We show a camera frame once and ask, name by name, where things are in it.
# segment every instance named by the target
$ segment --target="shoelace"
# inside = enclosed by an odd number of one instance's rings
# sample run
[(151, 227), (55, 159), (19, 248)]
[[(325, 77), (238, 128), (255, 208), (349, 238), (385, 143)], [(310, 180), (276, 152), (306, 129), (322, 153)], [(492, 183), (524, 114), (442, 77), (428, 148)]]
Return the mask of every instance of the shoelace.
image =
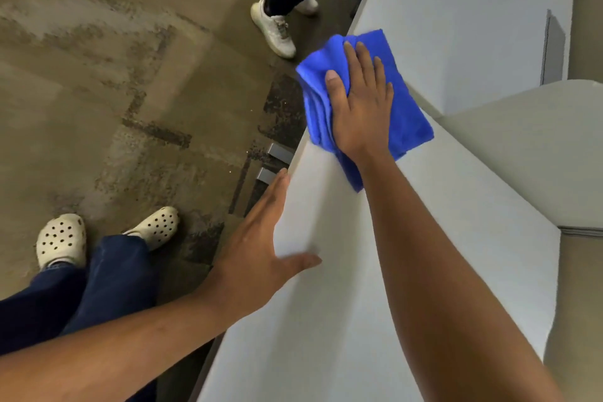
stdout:
[(275, 19), (274, 22), (276, 23), (276, 27), (279, 30), (280, 37), (283, 40), (287, 40), (289, 38), (289, 31), (287, 30), (289, 29), (289, 25), (287, 24), (287, 22), (284, 19)]

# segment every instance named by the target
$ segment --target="blue jeans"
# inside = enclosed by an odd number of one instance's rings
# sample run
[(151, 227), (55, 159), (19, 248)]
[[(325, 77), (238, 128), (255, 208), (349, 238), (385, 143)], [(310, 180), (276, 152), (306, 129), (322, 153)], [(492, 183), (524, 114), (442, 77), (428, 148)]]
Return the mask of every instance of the blue jeans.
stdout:
[[(110, 236), (92, 254), (89, 272), (57, 263), (29, 287), (0, 301), (0, 356), (155, 306), (157, 278), (145, 241)], [(131, 402), (155, 400), (155, 381)]]

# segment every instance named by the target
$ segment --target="hand on blue cloth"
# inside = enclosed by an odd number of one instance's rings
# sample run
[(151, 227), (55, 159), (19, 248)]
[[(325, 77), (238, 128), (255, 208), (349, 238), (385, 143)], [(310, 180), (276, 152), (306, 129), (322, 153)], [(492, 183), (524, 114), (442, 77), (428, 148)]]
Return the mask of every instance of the hand on blue cloth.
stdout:
[(310, 139), (314, 144), (337, 156), (351, 186), (359, 192), (363, 188), (360, 172), (356, 164), (335, 144), (333, 114), (325, 83), (327, 71), (335, 70), (343, 80), (346, 94), (350, 92), (350, 72), (344, 52), (345, 41), (350, 42), (353, 47), (357, 42), (364, 43), (373, 60), (374, 56), (379, 56), (385, 69), (385, 78), (393, 85), (388, 147), (395, 160), (400, 159), (407, 151), (433, 139), (433, 128), (408, 92), (382, 30), (358, 36), (335, 35), (327, 41), (324, 48), (304, 59), (297, 67), (297, 72), (303, 88)]

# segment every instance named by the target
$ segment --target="shoe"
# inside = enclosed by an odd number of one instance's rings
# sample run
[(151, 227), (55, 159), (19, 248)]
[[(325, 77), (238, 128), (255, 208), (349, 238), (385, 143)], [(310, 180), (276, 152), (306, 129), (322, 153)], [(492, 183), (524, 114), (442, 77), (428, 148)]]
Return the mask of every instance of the shoe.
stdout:
[(304, 0), (296, 5), (295, 10), (305, 16), (314, 16), (318, 13), (318, 2), (316, 0)]
[(252, 5), (252, 20), (264, 34), (270, 49), (280, 57), (292, 59), (296, 55), (296, 46), (289, 35), (285, 17), (268, 16), (264, 11), (265, 1), (260, 0)]
[(86, 266), (86, 228), (84, 220), (74, 213), (51, 219), (38, 234), (35, 243), (40, 269), (55, 262)]
[(180, 218), (174, 207), (163, 207), (143, 220), (138, 226), (125, 231), (125, 236), (138, 236), (153, 251), (174, 237)]

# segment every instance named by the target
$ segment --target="floor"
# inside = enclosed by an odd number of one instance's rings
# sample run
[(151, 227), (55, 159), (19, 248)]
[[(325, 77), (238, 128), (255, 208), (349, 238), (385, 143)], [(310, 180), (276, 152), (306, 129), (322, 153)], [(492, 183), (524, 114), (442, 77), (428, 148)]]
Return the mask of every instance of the floor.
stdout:
[[(89, 247), (164, 204), (182, 228), (155, 255), (161, 301), (190, 291), (262, 192), (270, 142), (293, 149), (305, 122), (294, 63), (248, 18), (256, 0), (0, 0), (0, 298), (37, 270), (33, 245), (60, 213)], [(603, 9), (575, 0), (572, 78), (603, 82)], [(298, 57), (345, 33), (358, 0), (293, 15)], [(603, 392), (603, 242), (565, 238), (547, 364), (569, 401)], [(206, 350), (166, 372), (159, 399), (185, 401)]]

